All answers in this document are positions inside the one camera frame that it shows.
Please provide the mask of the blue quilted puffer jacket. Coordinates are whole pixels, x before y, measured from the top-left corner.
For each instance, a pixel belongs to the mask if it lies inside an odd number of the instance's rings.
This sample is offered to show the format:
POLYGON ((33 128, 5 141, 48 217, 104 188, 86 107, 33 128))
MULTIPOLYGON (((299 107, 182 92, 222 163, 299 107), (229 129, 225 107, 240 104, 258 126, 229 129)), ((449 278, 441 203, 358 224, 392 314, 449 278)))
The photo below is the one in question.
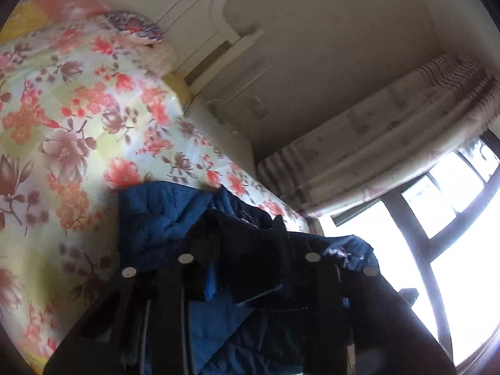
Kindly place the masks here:
POLYGON ((350 348, 375 346, 380 315, 372 248, 356 236, 288 231, 288 277, 267 212, 226 189, 149 182, 119 192, 124 265, 159 270, 184 293, 194 374, 345 374, 350 348), (214 259, 218 294, 206 302, 214 259))

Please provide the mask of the white bedside table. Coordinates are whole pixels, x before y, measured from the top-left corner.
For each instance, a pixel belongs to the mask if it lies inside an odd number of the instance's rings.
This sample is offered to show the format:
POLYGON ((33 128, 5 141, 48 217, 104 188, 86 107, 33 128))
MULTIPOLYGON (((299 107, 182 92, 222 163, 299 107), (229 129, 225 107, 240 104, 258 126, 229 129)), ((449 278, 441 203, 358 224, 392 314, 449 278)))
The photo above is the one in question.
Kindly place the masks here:
POLYGON ((193 99, 186 109, 185 117, 231 161, 255 178, 254 156, 250 142, 231 124, 219 121, 203 97, 197 96, 193 99))

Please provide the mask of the dark framed window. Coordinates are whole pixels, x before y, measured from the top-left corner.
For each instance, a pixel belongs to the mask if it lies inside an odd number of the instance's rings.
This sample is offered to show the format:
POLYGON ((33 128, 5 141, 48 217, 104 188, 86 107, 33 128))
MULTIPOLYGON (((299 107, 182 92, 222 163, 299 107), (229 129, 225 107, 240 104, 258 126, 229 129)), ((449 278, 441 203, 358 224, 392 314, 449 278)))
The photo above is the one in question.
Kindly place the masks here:
POLYGON ((487 131, 428 172, 319 220, 355 234, 381 272, 465 370, 499 344, 499 139, 487 131))

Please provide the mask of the yellow pillow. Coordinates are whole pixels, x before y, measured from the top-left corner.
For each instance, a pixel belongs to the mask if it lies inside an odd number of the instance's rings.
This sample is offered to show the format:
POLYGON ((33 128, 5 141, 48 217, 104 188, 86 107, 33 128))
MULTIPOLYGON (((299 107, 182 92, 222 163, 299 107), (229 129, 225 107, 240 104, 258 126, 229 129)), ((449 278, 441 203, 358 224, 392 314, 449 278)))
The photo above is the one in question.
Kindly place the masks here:
POLYGON ((192 95, 189 91, 187 83, 182 77, 174 73, 170 73, 163 77, 164 83, 175 92, 181 105, 186 108, 192 103, 192 95))

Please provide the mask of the floral bed quilt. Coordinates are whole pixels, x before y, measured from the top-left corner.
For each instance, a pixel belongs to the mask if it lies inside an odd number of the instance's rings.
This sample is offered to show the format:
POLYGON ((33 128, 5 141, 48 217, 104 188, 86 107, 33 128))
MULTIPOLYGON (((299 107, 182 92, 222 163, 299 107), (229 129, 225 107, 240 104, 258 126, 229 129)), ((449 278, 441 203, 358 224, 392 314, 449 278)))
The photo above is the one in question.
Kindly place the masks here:
POLYGON ((116 192, 225 187, 305 220, 188 121, 98 0, 20 0, 1 32, 1 323, 40 373, 117 263, 116 192))

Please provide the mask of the patterned window curtain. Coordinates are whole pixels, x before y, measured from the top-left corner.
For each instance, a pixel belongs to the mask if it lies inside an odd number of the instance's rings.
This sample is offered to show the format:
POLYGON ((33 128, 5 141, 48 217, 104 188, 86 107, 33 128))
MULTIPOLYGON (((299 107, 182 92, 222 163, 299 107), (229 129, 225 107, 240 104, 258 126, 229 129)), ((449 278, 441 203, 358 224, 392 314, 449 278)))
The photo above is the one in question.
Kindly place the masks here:
POLYGON ((429 171, 499 115, 499 78, 444 53, 274 152, 260 182, 303 216, 342 213, 429 171))

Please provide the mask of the beige dotted pillow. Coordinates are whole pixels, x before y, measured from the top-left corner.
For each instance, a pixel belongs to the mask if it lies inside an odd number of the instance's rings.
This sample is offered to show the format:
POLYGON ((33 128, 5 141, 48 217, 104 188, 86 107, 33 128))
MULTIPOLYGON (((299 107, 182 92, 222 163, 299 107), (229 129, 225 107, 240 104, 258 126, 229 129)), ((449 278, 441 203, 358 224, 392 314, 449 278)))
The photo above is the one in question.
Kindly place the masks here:
POLYGON ((177 69, 178 57, 172 45, 167 41, 139 47, 137 51, 139 51, 142 63, 160 78, 177 69))

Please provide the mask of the white wooden headboard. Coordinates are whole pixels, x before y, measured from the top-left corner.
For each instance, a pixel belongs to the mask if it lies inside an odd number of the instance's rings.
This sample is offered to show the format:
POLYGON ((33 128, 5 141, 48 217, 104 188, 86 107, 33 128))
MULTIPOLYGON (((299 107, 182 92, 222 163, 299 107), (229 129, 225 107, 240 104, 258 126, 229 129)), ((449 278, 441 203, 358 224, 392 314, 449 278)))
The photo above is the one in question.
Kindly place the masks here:
POLYGON ((135 11, 160 26, 178 57, 175 73, 198 95, 228 65, 264 35, 245 36, 225 19, 229 0, 102 0, 112 8, 135 11))

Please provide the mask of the colourful patterned pillow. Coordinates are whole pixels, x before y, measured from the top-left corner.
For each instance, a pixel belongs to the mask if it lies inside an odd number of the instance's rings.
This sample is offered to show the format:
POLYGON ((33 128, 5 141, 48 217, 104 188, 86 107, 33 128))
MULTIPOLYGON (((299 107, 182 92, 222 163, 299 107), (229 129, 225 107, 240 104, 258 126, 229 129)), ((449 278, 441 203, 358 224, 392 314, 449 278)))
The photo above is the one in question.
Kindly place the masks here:
POLYGON ((162 28, 144 15, 127 10, 114 10, 104 16, 116 32, 137 45, 154 45, 164 39, 162 28))

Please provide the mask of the wall power socket plate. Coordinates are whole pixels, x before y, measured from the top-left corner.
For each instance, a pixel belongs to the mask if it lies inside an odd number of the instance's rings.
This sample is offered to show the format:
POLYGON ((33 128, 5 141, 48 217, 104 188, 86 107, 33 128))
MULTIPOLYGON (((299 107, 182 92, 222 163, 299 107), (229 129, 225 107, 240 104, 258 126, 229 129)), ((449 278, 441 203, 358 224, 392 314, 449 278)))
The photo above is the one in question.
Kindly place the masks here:
POLYGON ((269 115, 267 107, 264 106, 261 100, 255 95, 246 97, 245 105, 250 113, 258 120, 264 119, 269 115))

